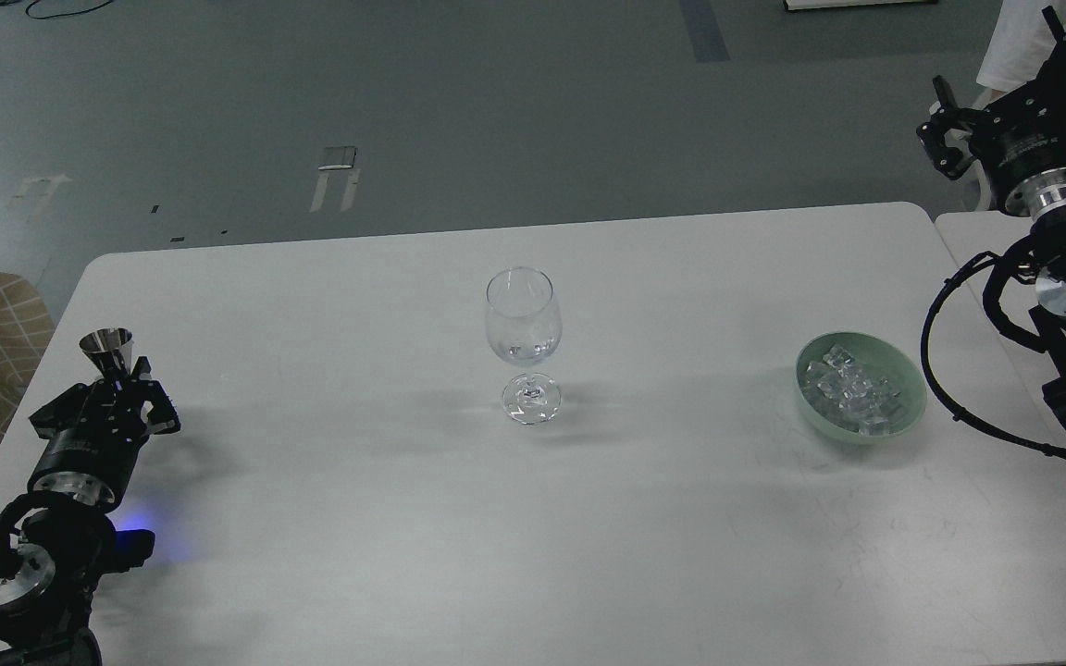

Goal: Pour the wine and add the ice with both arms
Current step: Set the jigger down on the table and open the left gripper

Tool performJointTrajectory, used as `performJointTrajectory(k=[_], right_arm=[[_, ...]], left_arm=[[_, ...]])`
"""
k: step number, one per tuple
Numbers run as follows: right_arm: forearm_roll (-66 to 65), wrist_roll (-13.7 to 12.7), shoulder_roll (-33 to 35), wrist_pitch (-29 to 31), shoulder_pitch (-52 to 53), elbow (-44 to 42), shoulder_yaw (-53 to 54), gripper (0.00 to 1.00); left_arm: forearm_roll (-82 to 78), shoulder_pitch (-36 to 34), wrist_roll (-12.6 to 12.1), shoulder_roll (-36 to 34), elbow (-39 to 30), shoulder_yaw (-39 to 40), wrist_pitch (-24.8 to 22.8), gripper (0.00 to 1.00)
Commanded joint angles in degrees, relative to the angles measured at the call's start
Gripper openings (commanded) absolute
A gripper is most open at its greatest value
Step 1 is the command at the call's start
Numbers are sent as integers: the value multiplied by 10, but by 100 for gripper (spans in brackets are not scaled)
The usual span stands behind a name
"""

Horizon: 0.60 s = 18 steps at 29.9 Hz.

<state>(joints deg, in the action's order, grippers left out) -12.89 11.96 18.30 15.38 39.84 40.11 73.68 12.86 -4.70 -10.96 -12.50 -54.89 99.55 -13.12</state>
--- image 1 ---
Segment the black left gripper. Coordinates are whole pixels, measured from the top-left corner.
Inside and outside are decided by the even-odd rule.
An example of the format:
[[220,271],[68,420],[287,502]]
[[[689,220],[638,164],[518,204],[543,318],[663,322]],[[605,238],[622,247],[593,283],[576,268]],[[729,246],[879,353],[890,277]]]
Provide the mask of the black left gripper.
[[45,442],[27,480],[30,492],[69,496],[97,511],[114,511],[149,436],[179,433],[181,420],[148,359],[138,359],[114,395],[107,383],[72,384],[29,417]]

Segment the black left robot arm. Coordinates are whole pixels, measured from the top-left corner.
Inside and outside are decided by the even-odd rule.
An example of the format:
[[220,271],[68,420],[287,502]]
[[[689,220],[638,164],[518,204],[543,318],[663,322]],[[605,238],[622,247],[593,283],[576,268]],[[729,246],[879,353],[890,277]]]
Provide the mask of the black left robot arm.
[[93,595],[154,555],[148,527],[115,527],[140,450],[181,421],[151,363],[104,368],[31,415],[46,443],[0,511],[0,665],[100,665]]

